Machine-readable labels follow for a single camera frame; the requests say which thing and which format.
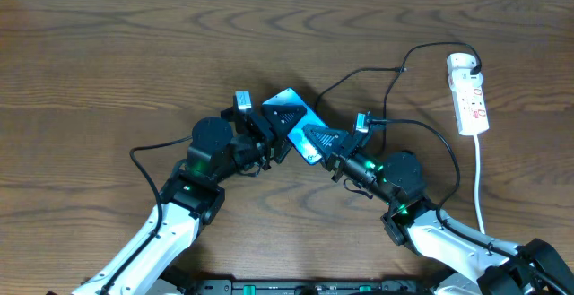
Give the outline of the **blue Samsung Galaxy smartphone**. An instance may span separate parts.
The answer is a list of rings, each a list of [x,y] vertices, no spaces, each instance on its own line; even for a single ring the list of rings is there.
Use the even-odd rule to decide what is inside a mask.
[[[262,109],[266,116],[271,117],[270,123],[289,130],[288,140],[309,165],[315,165],[322,160],[321,154],[306,137],[303,128],[305,125],[326,127],[326,123],[293,88],[287,88],[266,100]]]

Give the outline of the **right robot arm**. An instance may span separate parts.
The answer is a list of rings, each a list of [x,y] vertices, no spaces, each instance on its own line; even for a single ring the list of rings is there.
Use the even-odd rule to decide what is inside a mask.
[[[411,152],[378,162],[364,151],[370,132],[356,134],[306,125],[303,133],[321,154],[333,180],[387,204],[382,216],[398,246],[435,259],[476,284],[482,294],[571,294],[573,272],[541,239],[520,245],[493,238],[454,220],[425,194],[422,166]]]

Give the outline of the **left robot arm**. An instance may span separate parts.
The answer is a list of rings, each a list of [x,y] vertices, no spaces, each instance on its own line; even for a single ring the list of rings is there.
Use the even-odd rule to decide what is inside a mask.
[[[153,186],[155,206],[143,227],[78,295],[145,294],[170,264],[210,225],[225,200],[221,182],[255,176],[291,148],[289,133],[309,114],[301,102],[266,104],[260,113],[236,103],[218,117],[198,121],[187,157],[163,185]]]

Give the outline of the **white charger adapter plug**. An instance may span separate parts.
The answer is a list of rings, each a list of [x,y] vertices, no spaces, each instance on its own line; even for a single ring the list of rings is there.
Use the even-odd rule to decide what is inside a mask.
[[[450,74],[457,69],[472,70],[476,66],[478,66],[477,60],[471,54],[453,53],[447,58],[447,68]]]

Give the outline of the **white power strip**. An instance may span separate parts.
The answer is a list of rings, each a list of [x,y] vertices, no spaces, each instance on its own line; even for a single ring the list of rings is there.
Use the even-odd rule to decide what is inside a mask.
[[[448,78],[452,91],[457,129],[462,136],[475,136],[487,131],[489,120],[483,96],[483,77],[470,74],[470,69],[455,69]]]

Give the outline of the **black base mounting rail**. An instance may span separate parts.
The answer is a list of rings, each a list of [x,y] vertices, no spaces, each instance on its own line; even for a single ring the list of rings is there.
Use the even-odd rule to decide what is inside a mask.
[[[343,294],[432,294],[429,288],[411,280],[382,282],[239,282],[202,280],[188,286],[162,281],[150,294],[185,295],[343,295]]]

